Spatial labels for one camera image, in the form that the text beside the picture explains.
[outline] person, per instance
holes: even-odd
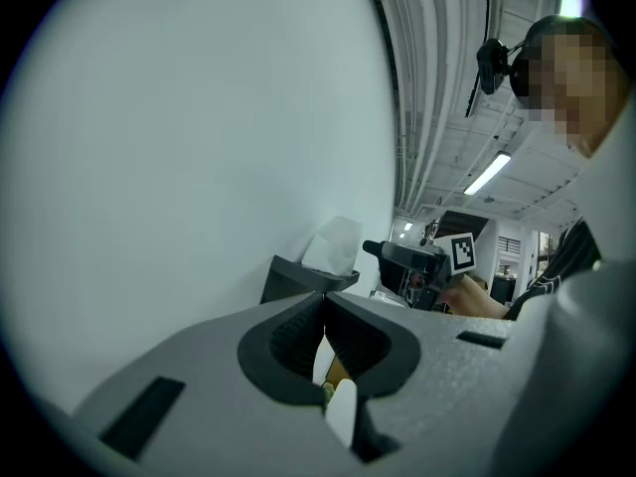
[[[585,18],[548,16],[534,24],[513,62],[511,87],[531,119],[552,123],[556,133],[566,136],[568,147],[586,159],[592,159],[614,132],[617,120],[633,110],[628,75],[601,30]],[[601,167],[607,172],[607,165],[603,164],[593,174],[607,176],[599,173]],[[589,180],[578,184],[588,190],[593,186]],[[597,206],[602,203],[602,193],[590,196]],[[602,214],[595,217],[595,236],[608,240],[608,228],[602,218]],[[448,304],[454,314],[516,320],[528,299],[555,293],[565,279],[591,269],[600,258],[596,240],[581,218],[561,235],[548,268],[510,309],[492,299],[468,275],[444,290],[440,301]]]

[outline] gray plastic device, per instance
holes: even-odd
[[[622,379],[636,332],[622,303],[635,274],[633,263],[582,273],[529,300],[517,322],[347,293],[279,300],[175,334],[101,384],[74,418],[44,412],[104,475],[531,475]],[[358,385],[352,450],[302,376],[320,323]],[[272,360],[279,367],[268,370]]]

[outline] ceiling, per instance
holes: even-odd
[[[529,121],[507,80],[490,96],[478,86],[472,93],[484,38],[513,47],[559,1],[382,0],[397,80],[397,217],[419,226],[452,210],[553,235],[577,218],[568,186],[585,160]],[[498,151],[510,163],[476,195],[463,195]]]

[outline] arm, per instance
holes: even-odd
[[[475,281],[464,275],[459,282],[442,291],[439,296],[461,316],[477,316],[480,318],[503,318],[508,308],[488,295]]]

